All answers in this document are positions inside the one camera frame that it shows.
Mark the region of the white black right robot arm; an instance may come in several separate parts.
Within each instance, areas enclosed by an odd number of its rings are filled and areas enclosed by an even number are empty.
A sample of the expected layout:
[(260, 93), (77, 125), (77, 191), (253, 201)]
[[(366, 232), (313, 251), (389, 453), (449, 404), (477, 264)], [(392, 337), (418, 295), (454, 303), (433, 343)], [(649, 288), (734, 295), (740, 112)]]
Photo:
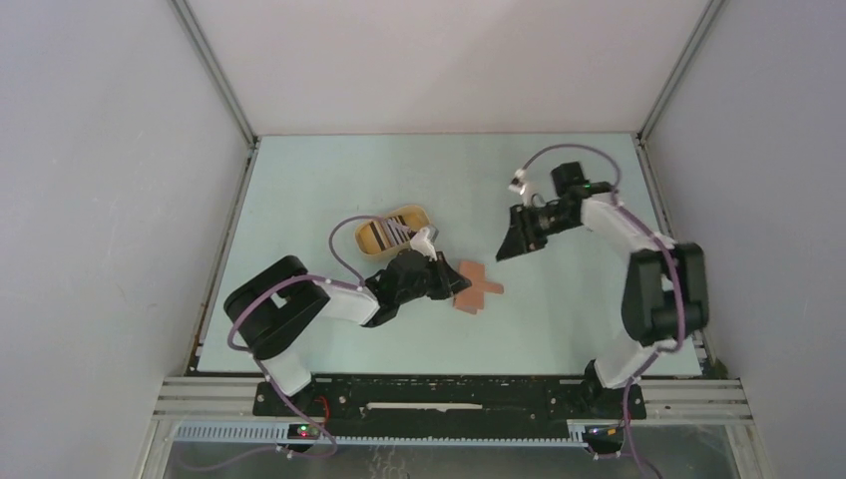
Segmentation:
[(578, 162), (551, 172), (557, 196), (538, 203), (518, 169), (508, 188), (521, 198), (509, 209), (509, 226), (495, 258), (503, 261), (543, 249), (549, 237), (585, 228), (602, 236), (627, 266), (621, 300), (623, 332), (592, 362), (596, 380), (580, 391), (584, 410), (605, 417), (620, 402), (619, 389), (635, 383), (662, 355), (681, 349), (706, 326), (703, 251), (647, 227), (626, 208), (608, 182), (590, 182)]

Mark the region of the pink leather card holder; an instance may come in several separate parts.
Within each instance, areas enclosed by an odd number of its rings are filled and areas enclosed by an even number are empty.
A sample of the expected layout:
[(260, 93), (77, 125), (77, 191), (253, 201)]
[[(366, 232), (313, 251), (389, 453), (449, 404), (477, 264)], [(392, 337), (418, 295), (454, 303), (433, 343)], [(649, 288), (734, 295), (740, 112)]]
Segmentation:
[(466, 277), (471, 285), (455, 295), (453, 307), (457, 310), (478, 314), (485, 307), (486, 294), (501, 295), (505, 292), (502, 284), (487, 279), (486, 267), (482, 263), (461, 260), (458, 272)]

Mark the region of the beige oval card tray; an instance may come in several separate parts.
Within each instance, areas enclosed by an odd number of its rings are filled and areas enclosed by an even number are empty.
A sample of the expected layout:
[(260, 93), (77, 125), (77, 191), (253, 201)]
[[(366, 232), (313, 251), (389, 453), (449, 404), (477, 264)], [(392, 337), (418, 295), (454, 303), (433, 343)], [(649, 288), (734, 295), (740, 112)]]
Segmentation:
[(354, 238), (365, 258), (383, 259), (408, 247), (413, 236), (429, 224), (422, 207), (406, 205), (377, 220), (364, 221), (354, 231)]

